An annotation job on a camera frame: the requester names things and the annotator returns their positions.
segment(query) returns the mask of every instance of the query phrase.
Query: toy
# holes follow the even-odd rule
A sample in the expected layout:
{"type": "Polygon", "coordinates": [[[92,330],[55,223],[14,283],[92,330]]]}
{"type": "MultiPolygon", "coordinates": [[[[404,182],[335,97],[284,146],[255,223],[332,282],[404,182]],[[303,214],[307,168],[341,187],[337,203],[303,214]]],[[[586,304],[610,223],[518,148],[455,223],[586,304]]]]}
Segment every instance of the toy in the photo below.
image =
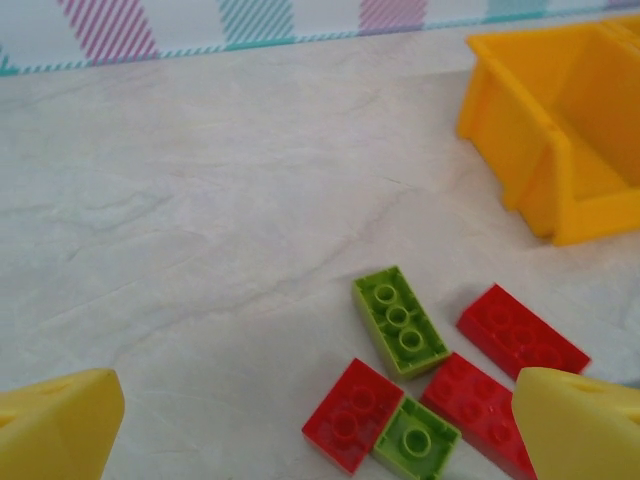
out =
{"type": "Polygon", "coordinates": [[[535,473],[511,412],[511,392],[453,353],[422,394],[423,405],[460,428],[463,438],[517,479],[535,473]]]}
{"type": "Polygon", "coordinates": [[[391,376],[415,377],[449,355],[398,267],[355,280],[352,294],[391,376]]]}
{"type": "Polygon", "coordinates": [[[579,373],[591,360],[499,285],[469,306],[457,327],[514,380],[524,367],[579,373]]]}
{"type": "Polygon", "coordinates": [[[403,392],[357,358],[302,427],[304,436],[353,474],[396,410],[403,392]]]}
{"type": "Polygon", "coordinates": [[[373,456],[406,480],[440,478],[458,429],[405,397],[375,444],[373,456]]]}

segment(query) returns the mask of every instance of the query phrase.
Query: green lego brick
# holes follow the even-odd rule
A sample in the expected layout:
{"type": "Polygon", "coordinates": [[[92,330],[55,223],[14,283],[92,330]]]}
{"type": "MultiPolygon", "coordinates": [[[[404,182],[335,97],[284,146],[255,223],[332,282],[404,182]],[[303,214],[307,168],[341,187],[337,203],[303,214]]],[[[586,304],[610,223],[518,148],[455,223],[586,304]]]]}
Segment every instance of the green lego brick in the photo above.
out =
{"type": "Polygon", "coordinates": [[[354,280],[352,293],[392,377],[415,377],[450,355],[398,267],[354,280]]]}
{"type": "Polygon", "coordinates": [[[460,431],[405,397],[373,447],[373,456],[405,480],[438,480],[460,431]]]}

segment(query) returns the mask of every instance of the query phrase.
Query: white fabric surface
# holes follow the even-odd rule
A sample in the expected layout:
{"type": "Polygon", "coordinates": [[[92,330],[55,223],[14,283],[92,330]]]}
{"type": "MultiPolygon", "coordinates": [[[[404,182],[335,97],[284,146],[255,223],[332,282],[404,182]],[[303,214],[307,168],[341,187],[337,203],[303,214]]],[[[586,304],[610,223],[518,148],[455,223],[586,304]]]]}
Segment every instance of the white fabric surface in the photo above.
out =
{"type": "MultiPolygon", "coordinates": [[[[639,379],[640,234],[534,238],[454,136],[488,28],[0,81],[0,390],[115,368],[107,480],[341,479],[300,428],[352,357],[381,369],[349,288],[391,264],[509,387],[453,326],[493,282],[639,379]]],[[[443,477],[502,478],[465,443],[443,477]]]]}

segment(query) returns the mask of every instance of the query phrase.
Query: yellow plastic bin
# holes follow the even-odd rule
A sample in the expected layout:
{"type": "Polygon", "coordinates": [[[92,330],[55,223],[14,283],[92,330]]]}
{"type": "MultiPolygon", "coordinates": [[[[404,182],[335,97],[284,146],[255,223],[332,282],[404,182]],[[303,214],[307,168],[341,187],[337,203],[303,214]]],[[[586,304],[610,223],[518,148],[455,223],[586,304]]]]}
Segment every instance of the yellow plastic bin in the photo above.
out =
{"type": "Polygon", "coordinates": [[[626,35],[629,41],[640,48],[640,15],[617,17],[605,22],[609,27],[626,35]]]}
{"type": "Polygon", "coordinates": [[[640,228],[640,49],[603,24],[472,36],[458,134],[534,234],[566,245],[640,228]]]}

